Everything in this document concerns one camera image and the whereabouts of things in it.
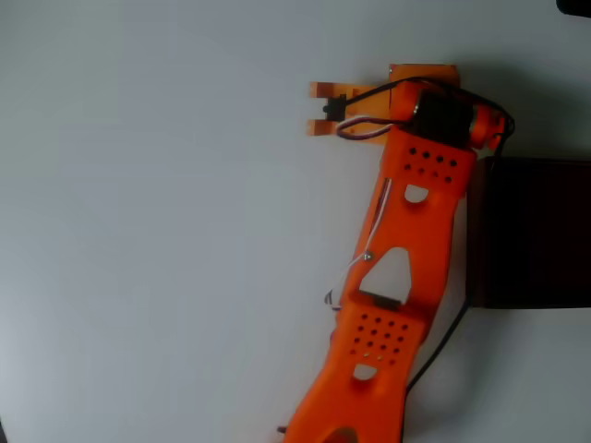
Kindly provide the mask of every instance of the black box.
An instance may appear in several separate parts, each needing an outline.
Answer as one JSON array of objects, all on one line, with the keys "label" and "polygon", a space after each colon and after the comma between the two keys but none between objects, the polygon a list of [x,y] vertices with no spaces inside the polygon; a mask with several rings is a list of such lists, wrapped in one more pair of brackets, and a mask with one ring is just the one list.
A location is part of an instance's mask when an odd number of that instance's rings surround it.
[{"label": "black box", "polygon": [[481,160],[467,217],[473,306],[591,306],[591,162]]}]

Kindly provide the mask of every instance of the black cable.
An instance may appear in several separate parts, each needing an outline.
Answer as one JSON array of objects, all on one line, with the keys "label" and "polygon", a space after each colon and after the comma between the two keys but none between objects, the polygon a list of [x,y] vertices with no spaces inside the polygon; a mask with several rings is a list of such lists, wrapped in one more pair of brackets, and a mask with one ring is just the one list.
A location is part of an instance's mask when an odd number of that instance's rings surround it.
[{"label": "black cable", "polygon": [[486,104],[487,106],[502,113],[505,117],[504,130],[502,133],[495,134],[493,136],[493,137],[501,137],[501,140],[499,140],[499,146],[495,149],[495,156],[496,157],[501,156],[505,142],[515,131],[515,120],[513,119],[513,117],[498,103],[493,102],[492,100],[489,100],[485,97],[482,97],[481,95],[475,94],[474,92],[470,92],[469,90],[463,90],[462,88],[458,88],[456,86],[450,85],[449,83],[446,83],[441,80],[437,80],[435,78],[410,77],[410,78],[402,78],[402,79],[396,80],[396,81],[391,81],[390,83],[385,83],[381,86],[378,86],[377,88],[374,88],[373,90],[368,90],[362,94],[359,94],[355,97],[350,98],[349,100],[343,102],[342,106],[344,108],[346,108],[347,106],[349,106],[351,104],[361,102],[362,100],[365,100],[368,97],[379,94],[381,92],[385,92],[386,90],[393,90],[398,85],[400,85],[401,83],[404,83],[406,81],[422,82],[422,83],[428,83],[431,85],[435,85],[435,86],[438,86],[439,88],[445,90],[448,94],[455,93],[455,94],[462,95],[462,96],[467,97],[475,102],[480,102],[480,103]]},{"label": "black cable", "polygon": [[464,300],[464,302],[462,303],[462,307],[460,307],[460,310],[458,311],[455,318],[453,319],[452,324],[449,326],[449,328],[447,328],[447,330],[445,331],[445,334],[443,334],[443,337],[441,338],[440,343],[437,345],[437,347],[435,348],[435,350],[433,351],[431,356],[428,358],[428,360],[421,366],[421,368],[415,374],[413,379],[410,380],[410,382],[406,386],[406,395],[408,395],[410,393],[410,391],[415,387],[415,384],[418,382],[418,380],[420,380],[425,375],[425,373],[428,371],[428,369],[431,367],[431,365],[433,365],[433,362],[437,359],[437,357],[440,356],[441,351],[443,351],[443,348],[445,348],[445,345],[452,337],[453,333],[455,332],[458,325],[460,324],[460,322],[464,318],[464,315],[467,312],[469,307],[470,307],[470,301],[466,298]]}]

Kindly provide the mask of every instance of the hole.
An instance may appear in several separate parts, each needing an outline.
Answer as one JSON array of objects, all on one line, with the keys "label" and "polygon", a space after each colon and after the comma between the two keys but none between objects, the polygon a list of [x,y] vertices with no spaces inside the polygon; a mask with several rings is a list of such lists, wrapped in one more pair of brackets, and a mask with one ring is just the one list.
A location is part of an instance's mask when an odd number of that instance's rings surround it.
[{"label": "hole", "polygon": [[420,203],[425,198],[427,198],[427,196],[428,189],[425,189],[424,187],[420,186],[406,185],[406,190],[404,191],[404,198],[406,199],[406,201],[410,201],[411,203]]},{"label": "hole", "polygon": [[361,381],[368,381],[378,374],[378,368],[368,365],[357,364],[353,371],[353,378]]},{"label": "hole", "polygon": [[359,289],[388,301],[406,303],[412,285],[408,251],[395,247],[388,251],[364,277]]},{"label": "hole", "polygon": [[358,443],[357,432],[351,427],[341,427],[334,431],[322,443]]}]

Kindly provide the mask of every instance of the white surface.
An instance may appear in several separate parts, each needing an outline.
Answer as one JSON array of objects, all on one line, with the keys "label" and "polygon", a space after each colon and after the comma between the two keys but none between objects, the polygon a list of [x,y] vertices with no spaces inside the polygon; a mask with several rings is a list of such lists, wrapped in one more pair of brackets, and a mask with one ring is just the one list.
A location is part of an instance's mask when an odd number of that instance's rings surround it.
[{"label": "white surface", "polygon": [[[508,151],[591,140],[591,20],[553,0],[0,5],[11,443],[268,443],[287,423],[380,159],[305,137],[310,80],[455,62],[515,114]],[[588,441],[590,338],[591,311],[471,313],[409,400],[407,441]]]}]

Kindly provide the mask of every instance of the orange bracket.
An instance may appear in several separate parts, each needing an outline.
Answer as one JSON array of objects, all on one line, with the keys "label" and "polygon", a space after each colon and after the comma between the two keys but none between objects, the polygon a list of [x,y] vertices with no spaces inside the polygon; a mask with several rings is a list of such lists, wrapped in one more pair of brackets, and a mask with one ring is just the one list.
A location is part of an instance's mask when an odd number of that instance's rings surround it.
[{"label": "orange bracket", "polygon": [[[410,77],[459,85],[454,66],[392,66],[391,81]],[[344,94],[349,99],[372,88],[312,83],[311,95],[329,98]],[[404,88],[376,94],[347,108],[346,117],[399,118],[404,113],[401,102],[405,94]],[[355,130],[371,130],[367,125]],[[308,133],[333,134],[335,127],[334,122],[313,120]],[[380,224],[368,245],[373,258],[358,261],[349,272],[326,363],[287,427],[285,443],[399,441],[409,372],[445,290],[453,214],[465,193],[476,154],[413,136],[397,126],[370,141],[385,143],[385,149],[355,257],[366,250],[383,204]],[[427,198],[419,203],[407,201],[404,192],[409,185],[426,188]],[[412,288],[406,303],[392,309],[380,307],[373,294],[363,293],[359,287],[375,263],[394,247],[408,252]],[[371,366],[377,373],[360,380],[354,377],[358,365]]]}]

